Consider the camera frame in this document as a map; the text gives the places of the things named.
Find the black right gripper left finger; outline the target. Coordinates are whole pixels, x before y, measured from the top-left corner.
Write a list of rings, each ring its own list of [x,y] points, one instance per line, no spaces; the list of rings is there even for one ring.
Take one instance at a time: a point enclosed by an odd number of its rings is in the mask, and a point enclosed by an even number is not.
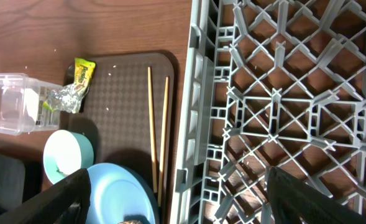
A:
[[[0,223],[85,223],[90,206],[91,182],[83,168],[17,208],[0,215]]]

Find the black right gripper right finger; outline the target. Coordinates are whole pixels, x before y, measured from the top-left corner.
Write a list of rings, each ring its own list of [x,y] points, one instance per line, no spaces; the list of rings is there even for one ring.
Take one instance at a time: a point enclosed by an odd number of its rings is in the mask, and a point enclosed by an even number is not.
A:
[[[349,210],[279,167],[270,169],[267,195],[276,223],[366,223]]]

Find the yellow snack wrapper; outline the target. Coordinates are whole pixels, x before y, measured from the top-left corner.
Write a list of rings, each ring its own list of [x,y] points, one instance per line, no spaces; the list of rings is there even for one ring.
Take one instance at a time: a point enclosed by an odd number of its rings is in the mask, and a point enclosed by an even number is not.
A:
[[[58,90],[51,90],[43,103],[50,111],[78,113],[83,98],[89,91],[96,63],[83,58],[75,58],[73,83]]]

